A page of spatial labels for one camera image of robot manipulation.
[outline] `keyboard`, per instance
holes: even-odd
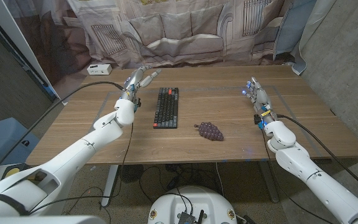
[[[178,127],[178,88],[160,88],[155,110],[155,129],[170,129]]]

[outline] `power strip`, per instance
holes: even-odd
[[[87,71],[90,75],[109,75],[112,68],[110,64],[90,65]]]

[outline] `robotic arm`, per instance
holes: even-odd
[[[134,113],[140,107],[140,99],[136,97],[138,89],[146,87],[161,72],[158,69],[142,80],[144,72],[150,68],[143,66],[132,73],[114,106],[116,111],[98,119],[93,125],[94,131],[50,161],[0,181],[0,217],[28,215],[32,210],[59,199],[68,180],[74,178],[101,148],[119,138],[122,127],[133,123]],[[50,207],[46,206],[31,215],[50,215],[49,210]]]
[[[278,164],[302,180],[341,223],[358,224],[358,198],[310,159],[294,133],[277,119],[269,96],[254,77],[243,94],[254,104],[255,124],[272,137],[267,145]]]

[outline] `white robot body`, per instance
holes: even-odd
[[[173,189],[167,193],[177,194],[178,190]],[[180,195],[187,197],[193,205],[192,215],[198,222],[201,210],[206,214],[202,220],[202,224],[224,223],[236,224],[236,214],[233,206],[222,195],[206,187],[200,186],[184,186],[179,187]],[[187,213],[191,212],[190,202],[183,198],[186,202]],[[179,217],[185,211],[185,204],[178,195],[166,194],[158,198],[152,205],[149,213],[148,224],[169,224],[179,223]]]

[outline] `wood grain tabletop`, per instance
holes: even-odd
[[[147,70],[150,75],[155,69]],[[113,70],[106,76],[88,76],[83,84],[111,81],[123,84],[133,72]],[[179,162],[261,161],[269,159],[261,130],[254,125],[254,109],[241,94],[247,80],[256,77],[266,90],[275,112],[297,119],[338,157],[358,157],[358,139],[316,93],[284,65],[247,67],[163,68],[137,96],[142,106],[135,113],[134,130],[125,164]],[[178,128],[153,129],[160,87],[179,88]],[[29,165],[47,162],[82,138],[93,122],[114,111],[120,91],[112,85],[89,86],[74,94],[27,159]],[[329,154],[291,121],[282,121],[312,158]],[[224,141],[202,138],[194,124],[212,122]],[[97,152],[88,164],[121,164],[131,127]]]

